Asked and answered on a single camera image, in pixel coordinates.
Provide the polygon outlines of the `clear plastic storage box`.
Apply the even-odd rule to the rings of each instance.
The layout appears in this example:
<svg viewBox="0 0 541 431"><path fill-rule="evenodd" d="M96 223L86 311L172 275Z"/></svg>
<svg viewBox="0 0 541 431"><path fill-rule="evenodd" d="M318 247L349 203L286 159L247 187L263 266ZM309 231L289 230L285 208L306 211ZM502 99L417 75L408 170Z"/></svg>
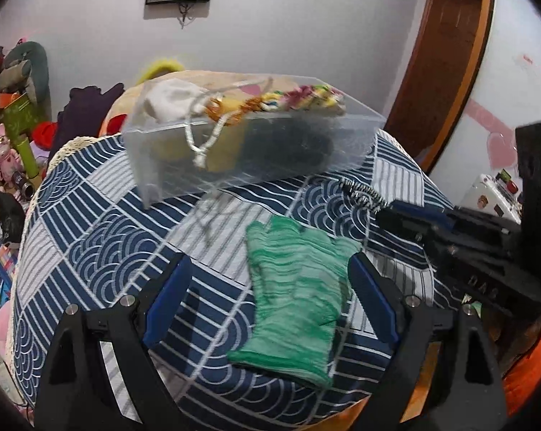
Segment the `clear plastic storage box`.
<svg viewBox="0 0 541 431"><path fill-rule="evenodd" d="M182 71L138 87L121 134L150 206L360 166L384 124L316 78Z"/></svg>

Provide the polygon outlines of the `grey green plush toy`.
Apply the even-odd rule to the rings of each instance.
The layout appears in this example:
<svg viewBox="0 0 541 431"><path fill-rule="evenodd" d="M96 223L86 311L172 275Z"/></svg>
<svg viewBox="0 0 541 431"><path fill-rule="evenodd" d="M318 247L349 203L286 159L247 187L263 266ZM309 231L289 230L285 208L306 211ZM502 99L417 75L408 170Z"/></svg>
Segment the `grey green plush toy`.
<svg viewBox="0 0 541 431"><path fill-rule="evenodd" d="M15 92L25 93L51 119L48 59L39 43L21 43L3 59L0 93Z"/></svg>

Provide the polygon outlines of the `green knitted glove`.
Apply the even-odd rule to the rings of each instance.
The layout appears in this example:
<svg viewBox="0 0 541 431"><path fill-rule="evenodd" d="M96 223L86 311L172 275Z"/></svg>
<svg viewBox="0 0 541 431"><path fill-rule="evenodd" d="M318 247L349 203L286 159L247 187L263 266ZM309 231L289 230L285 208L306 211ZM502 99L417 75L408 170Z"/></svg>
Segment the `green knitted glove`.
<svg viewBox="0 0 541 431"><path fill-rule="evenodd" d="M282 216L252 222L245 242L255 325L228 361L328 388L336 323L351 298L347 265L361 244Z"/></svg>

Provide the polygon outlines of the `pink bunny toy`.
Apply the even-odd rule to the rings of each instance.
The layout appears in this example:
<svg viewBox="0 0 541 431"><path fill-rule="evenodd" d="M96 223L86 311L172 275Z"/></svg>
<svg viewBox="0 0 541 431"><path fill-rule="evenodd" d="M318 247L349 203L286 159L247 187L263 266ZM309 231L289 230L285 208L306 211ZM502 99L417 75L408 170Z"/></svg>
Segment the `pink bunny toy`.
<svg viewBox="0 0 541 431"><path fill-rule="evenodd" d="M24 166L19 153L12 147L4 124L0 124L0 181L12 184L14 175L23 172Z"/></svg>

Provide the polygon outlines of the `dark purple garment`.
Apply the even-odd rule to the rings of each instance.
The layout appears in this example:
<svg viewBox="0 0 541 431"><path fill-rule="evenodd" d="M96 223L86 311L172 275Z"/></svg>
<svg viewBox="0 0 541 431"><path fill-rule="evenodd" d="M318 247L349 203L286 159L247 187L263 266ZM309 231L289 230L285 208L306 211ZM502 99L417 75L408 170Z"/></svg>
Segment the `dark purple garment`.
<svg viewBox="0 0 541 431"><path fill-rule="evenodd" d="M122 83L115 84L106 92L97 86L72 88L68 104L57 116L57 130L49 159L78 136L97 137L110 107L124 92Z"/></svg>

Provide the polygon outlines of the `brown wooden door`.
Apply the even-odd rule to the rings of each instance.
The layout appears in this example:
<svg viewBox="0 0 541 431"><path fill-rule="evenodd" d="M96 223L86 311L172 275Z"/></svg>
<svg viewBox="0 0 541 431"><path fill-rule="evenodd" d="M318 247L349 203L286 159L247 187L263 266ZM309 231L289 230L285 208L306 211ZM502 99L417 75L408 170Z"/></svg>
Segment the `brown wooden door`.
<svg viewBox="0 0 541 431"><path fill-rule="evenodd" d="M454 132L486 49L494 0L425 0L385 130L425 172Z"/></svg>

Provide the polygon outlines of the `yellow green sponge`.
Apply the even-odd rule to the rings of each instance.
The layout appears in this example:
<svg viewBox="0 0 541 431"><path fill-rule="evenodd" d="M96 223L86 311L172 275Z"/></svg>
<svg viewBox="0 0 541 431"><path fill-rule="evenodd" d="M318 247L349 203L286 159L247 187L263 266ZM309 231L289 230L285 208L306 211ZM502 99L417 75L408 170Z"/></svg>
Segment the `yellow green sponge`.
<svg viewBox="0 0 541 431"><path fill-rule="evenodd" d="M246 126L224 126L216 143L206 153L206 166L199 169L214 173L232 170L239 158L247 133ZM161 131L150 142L150 156L170 166L195 169L194 152L188 147L184 128Z"/></svg>

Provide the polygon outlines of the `green cardboard box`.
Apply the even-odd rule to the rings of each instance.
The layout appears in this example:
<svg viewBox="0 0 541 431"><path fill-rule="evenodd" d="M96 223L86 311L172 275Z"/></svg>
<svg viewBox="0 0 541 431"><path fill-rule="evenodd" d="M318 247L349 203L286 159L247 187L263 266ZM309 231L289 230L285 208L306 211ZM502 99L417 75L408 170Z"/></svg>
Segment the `green cardboard box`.
<svg viewBox="0 0 541 431"><path fill-rule="evenodd" d="M5 127L5 133L9 139L16 139L23 133L30 133L45 119L42 107L32 103L26 94L0 109L0 124Z"/></svg>

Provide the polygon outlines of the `beige patterned blanket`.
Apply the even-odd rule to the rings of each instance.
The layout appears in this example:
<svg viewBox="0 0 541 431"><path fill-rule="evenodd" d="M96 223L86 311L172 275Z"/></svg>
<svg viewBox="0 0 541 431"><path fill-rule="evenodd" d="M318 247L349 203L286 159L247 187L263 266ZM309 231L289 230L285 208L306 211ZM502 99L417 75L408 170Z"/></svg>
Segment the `beige patterned blanket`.
<svg viewBox="0 0 541 431"><path fill-rule="evenodd" d="M242 82L258 81L258 84L240 87L228 92L228 96L244 100L249 97L259 96L269 78L272 79L272 86L269 89L271 92L288 92L299 86L293 76L280 74L250 74L205 70L184 70L164 74L155 79L147 80L144 83L126 89L124 94L110 107L110 111L106 114L106 119L104 119L102 123L99 136L112 135L113 133L110 131L109 127L110 120L119 115L130 114L134 109L139 96L157 83L177 79L193 83L204 89L221 89Z"/></svg>

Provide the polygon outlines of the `red plush item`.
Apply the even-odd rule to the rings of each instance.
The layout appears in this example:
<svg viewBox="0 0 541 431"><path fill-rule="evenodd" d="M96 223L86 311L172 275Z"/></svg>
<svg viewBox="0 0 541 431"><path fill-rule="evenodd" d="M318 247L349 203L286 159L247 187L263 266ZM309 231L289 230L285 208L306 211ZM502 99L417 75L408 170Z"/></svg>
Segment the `red plush item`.
<svg viewBox="0 0 541 431"><path fill-rule="evenodd" d="M41 122L32 131L32 141L44 151L50 151L53 147L57 134L58 124L56 122Z"/></svg>

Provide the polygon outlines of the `green bottle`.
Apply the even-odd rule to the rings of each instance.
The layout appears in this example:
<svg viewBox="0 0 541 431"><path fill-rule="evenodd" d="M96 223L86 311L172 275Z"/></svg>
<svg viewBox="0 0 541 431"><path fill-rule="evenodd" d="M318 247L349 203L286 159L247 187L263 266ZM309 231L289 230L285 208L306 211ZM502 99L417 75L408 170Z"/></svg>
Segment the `green bottle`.
<svg viewBox="0 0 541 431"><path fill-rule="evenodd" d="M24 169L29 179L39 175L39 166L32 152L31 143L25 134L19 135L14 140L14 146L23 162Z"/></svg>

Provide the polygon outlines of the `white drawstring pouch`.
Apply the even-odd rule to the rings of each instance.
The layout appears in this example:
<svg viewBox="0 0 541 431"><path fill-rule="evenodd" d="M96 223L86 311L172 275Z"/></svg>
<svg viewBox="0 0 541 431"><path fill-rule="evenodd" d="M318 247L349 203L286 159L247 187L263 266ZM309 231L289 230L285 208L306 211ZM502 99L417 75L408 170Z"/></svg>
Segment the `white drawstring pouch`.
<svg viewBox="0 0 541 431"><path fill-rule="evenodd" d="M193 163L197 168L206 168L207 155L216 144L223 127L237 111L217 114L216 125L209 138L200 146L195 144L192 119L207 113L207 103L214 92L193 83L169 79L156 83L147 91L142 100L142 112L157 125L181 124L184 126L185 141L194 153Z"/></svg>

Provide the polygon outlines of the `floral fabric scrunchie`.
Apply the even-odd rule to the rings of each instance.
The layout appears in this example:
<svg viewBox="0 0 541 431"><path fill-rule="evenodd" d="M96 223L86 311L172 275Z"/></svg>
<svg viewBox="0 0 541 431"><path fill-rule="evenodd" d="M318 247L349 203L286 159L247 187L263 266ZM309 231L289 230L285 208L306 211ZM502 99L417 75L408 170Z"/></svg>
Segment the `floral fabric scrunchie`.
<svg viewBox="0 0 541 431"><path fill-rule="evenodd" d="M288 92L265 92L246 100L211 97L205 105L210 120L218 122L223 115L230 114L228 122L231 124L254 113L297 111L341 116L345 110L344 94L329 85L304 85Z"/></svg>

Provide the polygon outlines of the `white sticker suitcase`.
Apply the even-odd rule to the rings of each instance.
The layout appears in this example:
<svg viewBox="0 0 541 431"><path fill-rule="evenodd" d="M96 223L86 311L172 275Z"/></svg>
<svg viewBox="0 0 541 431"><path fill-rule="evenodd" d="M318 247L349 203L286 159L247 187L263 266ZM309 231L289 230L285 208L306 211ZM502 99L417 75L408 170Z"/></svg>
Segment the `white sticker suitcase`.
<svg viewBox="0 0 541 431"><path fill-rule="evenodd" d="M500 169L495 176L480 174L458 204L490 215L521 223L521 192L512 176Z"/></svg>

